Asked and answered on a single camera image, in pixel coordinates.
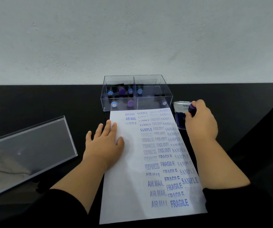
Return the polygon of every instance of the white wall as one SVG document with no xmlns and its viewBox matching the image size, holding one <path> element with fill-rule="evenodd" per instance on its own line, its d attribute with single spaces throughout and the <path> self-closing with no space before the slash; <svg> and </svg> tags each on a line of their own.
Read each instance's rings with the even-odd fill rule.
<svg viewBox="0 0 273 228">
<path fill-rule="evenodd" d="M 0 0 L 0 84 L 273 82 L 273 0 Z"/>
</svg>

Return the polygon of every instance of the black tabletop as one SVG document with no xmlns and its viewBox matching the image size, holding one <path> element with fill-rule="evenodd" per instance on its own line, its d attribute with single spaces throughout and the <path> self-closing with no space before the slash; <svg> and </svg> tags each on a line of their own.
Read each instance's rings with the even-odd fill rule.
<svg viewBox="0 0 273 228">
<path fill-rule="evenodd" d="M 78 157 L 0 194 L 0 219 L 24 210 L 81 161 L 86 132 L 95 131 L 99 123 L 108 119 L 100 102 L 101 87 L 0 86 L 0 136 L 65 115 L 78 152 Z M 171 84 L 169 88 L 173 101 L 205 100 L 218 122 L 217 141 L 241 164 L 241 168 L 249 170 L 251 161 L 239 159 L 239 150 L 249 142 L 248 137 L 253 136 L 254 128 L 262 131 L 262 127 L 268 124 L 266 115 L 273 109 L 273 83 Z M 188 142 L 186 132 L 183 131 L 182 136 Z M 255 173 L 253 169 L 249 171 L 252 176 Z M 97 224 L 101 190 L 102 183 L 89 213 Z"/>
</svg>

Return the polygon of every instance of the white paper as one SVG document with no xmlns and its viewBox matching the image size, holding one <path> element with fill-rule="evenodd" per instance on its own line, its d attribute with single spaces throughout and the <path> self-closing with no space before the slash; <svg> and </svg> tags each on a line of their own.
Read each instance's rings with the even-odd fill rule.
<svg viewBox="0 0 273 228">
<path fill-rule="evenodd" d="M 170 108 L 111 111 L 110 120 L 125 148 L 105 173 L 100 224 L 207 212 Z"/>
</svg>

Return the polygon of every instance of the black sleeve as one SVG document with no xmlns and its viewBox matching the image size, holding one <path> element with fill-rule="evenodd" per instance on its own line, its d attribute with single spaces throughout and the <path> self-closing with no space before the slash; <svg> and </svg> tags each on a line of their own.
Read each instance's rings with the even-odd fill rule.
<svg viewBox="0 0 273 228">
<path fill-rule="evenodd" d="M 254 185 L 241 188 L 211 190 L 204 188 L 206 209 L 209 214 L 232 219 L 273 218 L 273 200 Z"/>
<path fill-rule="evenodd" d="M 87 212 L 83 205 L 71 194 L 62 190 L 48 190 L 32 203 L 22 214 L 0 221 L 0 227 L 51 225 L 78 225 L 85 227 Z"/>
</svg>

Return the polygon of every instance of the clear acrylic lid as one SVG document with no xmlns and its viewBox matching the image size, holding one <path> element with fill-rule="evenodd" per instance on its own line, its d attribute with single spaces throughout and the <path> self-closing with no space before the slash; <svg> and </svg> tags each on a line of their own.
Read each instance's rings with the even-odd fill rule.
<svg viewBox="0 0 273 228">
<path fill-rule="evenodd" d="M 0 193 L 77 155 L 65 116 L 0 137 Z"/>
</svg>

